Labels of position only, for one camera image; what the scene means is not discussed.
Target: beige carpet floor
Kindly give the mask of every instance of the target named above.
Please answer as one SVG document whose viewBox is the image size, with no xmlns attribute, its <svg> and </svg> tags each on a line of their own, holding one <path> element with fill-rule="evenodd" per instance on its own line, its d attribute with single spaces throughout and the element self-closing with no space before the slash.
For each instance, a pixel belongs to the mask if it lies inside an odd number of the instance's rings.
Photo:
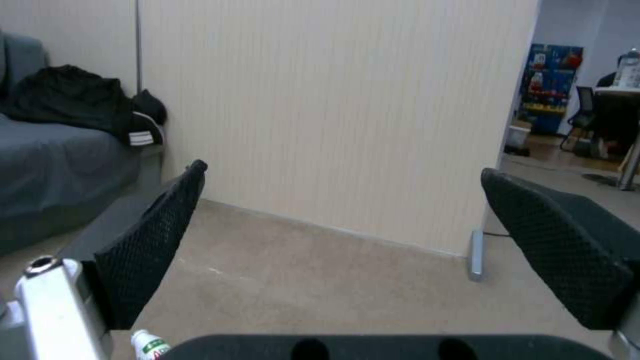
<svg viewBox="0 0 640 360">
<path fill-rule="evenodd" d="M 585 193 L 640 227 L 640 194 L 507 157 L 504 170 Z M 488 231 L 503 231 L 492 214 Z M 24 263 L 73 234 L 0 258 L 0 291 Z M 583 329 L 509 238 L 487 237 L 486 278 L 465 260 L 200 201 L 166 277 L 134 329 L 173 344 L 223 333 L 538 333 L 604 352 L 608 332 Z M 130 332 L 113 333 L 114 359 L 133 359 Z"/>
</svg>

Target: metal post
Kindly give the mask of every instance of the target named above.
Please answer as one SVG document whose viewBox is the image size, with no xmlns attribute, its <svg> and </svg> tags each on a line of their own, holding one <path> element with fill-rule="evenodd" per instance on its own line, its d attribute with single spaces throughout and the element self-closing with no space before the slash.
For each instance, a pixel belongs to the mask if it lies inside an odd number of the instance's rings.
<svg viewBox="0 0 640 360">
<path fill-rule="evenodd" d="M 640 110 L 638 110 L 638 123 L 640 124 Z M 640 163 L 640 131 L 636 136 L 636 140 L 633 146 L 634 147 L 631 150 L 631 155 L 629 156 L 627 167 L 625 168 L 625 171 L 622 173 L 622 176 L 620 176 L 620 180 L 618 181 L 618 188 L 620 190 L 634 189 L 634 175 L 636 174 L 638 163 Z"/>
<path fill-rule="evenodd" d="M 620 326 L 609 340 L 609 348 L 615 359 L 640 359 L 640 298 L 635 295 L 627 308 Z"/>
<path fill-rule="evenodd" d="M 136 6 L 136 94 L 142 91 L 142 40 L 140 28 L 140 0 L 135 0 Z"/>
<path fill-rule="evenodd" d="M 467 258 L 468 275 L 471 281 L 480 282 L 483 278 L 484 239 L 482 230 L 471 232 L 469 254 Z"/>
<path fill-rule="evenodd" d="M 36 359 L 106 359 L 100 337 L 62 261 L 44 256 L 16 287 Z"/>
</svg>

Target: black clothing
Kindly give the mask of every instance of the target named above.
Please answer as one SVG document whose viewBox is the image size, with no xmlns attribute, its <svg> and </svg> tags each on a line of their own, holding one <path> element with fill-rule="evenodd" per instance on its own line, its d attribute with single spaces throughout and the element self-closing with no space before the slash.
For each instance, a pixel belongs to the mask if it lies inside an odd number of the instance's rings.
<svg viewBox="0 0 640 360">
<path fill-rule="evenodd" d="M 613 85 L 613 80 L 615 78 L 616 78 L 616 73 L 612 72 L 609 75 L 606 75 L 602 77 L 600 80 L 598 80 L 598 84 L 596 84 L 596 86 L 598 88 L 608 88 L 609 86 Z"/>
<path fill-rule="evenodd" d="M 147 114 L 149 121 L 140 116 L 133 119 L 133 111 Z M 129 133 L 157 131 L 151 122 L 166 118 L 164 106 L 148 91 L 130 99 L 120 80 L 104 79 L 72 65 L 47 67 L 24 78 L 0 104 L 0 112 L 13 120 L 102 130 L 126 145 L 131 144 Z"/>
</svg>

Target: white bottle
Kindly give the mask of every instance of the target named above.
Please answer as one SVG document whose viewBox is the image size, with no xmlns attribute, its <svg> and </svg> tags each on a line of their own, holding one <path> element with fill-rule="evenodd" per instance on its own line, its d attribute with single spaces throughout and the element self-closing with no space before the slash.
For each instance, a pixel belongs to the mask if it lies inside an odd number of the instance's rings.
<svg viewBox="0 0 640 360">
<path fill-rule="evenodd" d="M 131 345 L 136 349 L 137 360 L 156 360 L 171 349 L 162 338 L 151 335 L 144 329 L 133 333 Z"/>
<path fill-rule="evenodd" d="M 613 86 L 622 88 L 640 87 L 640 52 L 633 48 L 622 56 Z"/>
</svg>

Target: seat cushion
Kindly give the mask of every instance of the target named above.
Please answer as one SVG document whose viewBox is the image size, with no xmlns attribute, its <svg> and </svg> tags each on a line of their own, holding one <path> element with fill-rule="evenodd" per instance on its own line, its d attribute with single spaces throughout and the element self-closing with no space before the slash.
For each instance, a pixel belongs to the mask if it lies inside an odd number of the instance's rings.
<svg viewBox="0 0 640 360">
<path fill-rule="evenodd" d="M 107 133 L 0 114 L 0 219 L 86 204 L 139 170 L 139 152 Z"/>
</svg>

